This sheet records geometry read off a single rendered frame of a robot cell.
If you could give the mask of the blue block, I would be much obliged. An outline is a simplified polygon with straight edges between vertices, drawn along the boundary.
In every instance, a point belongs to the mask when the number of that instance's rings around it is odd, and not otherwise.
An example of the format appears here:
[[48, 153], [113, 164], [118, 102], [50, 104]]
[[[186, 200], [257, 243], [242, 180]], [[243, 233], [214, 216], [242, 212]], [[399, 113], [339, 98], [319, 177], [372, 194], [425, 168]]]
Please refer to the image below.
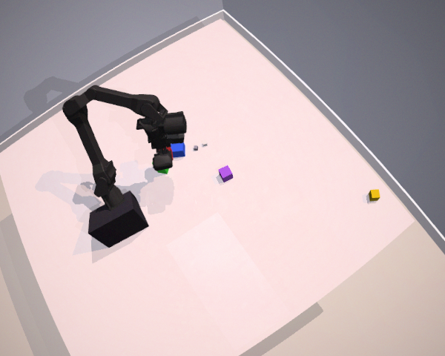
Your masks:
[[183, 143], [175, 143], [171, 144], [171, 148], [173, 151], [173, 157], [181, 157], [185, 156], [185, 144]]

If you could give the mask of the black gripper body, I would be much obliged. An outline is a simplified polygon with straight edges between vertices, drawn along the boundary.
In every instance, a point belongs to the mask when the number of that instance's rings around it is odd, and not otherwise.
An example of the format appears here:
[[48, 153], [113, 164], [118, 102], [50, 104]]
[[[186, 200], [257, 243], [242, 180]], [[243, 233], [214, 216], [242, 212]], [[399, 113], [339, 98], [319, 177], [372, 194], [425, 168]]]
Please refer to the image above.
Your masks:
[[153, 168], [155, 171], [160, 171], [174, 166], [173, 159], [169, 150], [166, 148], [165, 132], [158, 139], [148, 138], [148, 143], [151, 143], [152, 150], [156, 149], [157, 156], [153, 157]]

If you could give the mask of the small yellow block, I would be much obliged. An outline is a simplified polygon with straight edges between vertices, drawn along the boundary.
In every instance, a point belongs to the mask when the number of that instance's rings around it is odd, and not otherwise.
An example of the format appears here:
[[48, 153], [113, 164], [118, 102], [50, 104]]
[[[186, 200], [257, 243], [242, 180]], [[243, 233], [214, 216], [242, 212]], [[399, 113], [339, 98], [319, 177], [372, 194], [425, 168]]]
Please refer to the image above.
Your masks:
[[369, 192], [369, 201], [378, 201], [379, 198], [380, 198], [379, 189], [377, 189], [377, 190], [370, 190], [370, 192]]

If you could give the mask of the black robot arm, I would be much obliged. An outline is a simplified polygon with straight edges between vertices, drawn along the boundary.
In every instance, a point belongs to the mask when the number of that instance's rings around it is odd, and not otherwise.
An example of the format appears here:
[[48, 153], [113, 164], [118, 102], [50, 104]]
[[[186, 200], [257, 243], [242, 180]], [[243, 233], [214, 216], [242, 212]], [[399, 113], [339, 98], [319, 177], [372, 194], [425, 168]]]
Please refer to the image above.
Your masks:
[[144, 130], [150, 139], [160, 138], [164, 131], [167, 148], [171, 144], [184, 142], [187, 119], [183, 111], [169, 113], [153, 94], [129, 94], [98, 85], [90, 87], [83, 94], [74, 96], [64, 103], [62, 108], [64, 115], [76, 127], [92, 163], [93, 178], [96, 183], [94, 194], [98, 198], [101, 197], [111, 211], [125, 199], [121, 190], [114, 185], [116, 168], [113, 166], [113, 161], [104, 158], [88, 121], [87, 103], [92, 100], [125, 107], [144, 117], [137, 120], [136, 129]]

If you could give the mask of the purple block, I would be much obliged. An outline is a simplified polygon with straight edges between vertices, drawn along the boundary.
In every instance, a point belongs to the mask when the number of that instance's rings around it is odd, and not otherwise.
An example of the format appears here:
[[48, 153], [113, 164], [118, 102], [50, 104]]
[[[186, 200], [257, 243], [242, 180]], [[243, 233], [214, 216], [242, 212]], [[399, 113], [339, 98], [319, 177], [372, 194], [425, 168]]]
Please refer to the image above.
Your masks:
[[228, 165], [219, 169], [218, 171], [219, 171], [219, 174], [220, 174], [223, 182], [226, 182], [233, 178], [233, 174], [232, 174]]

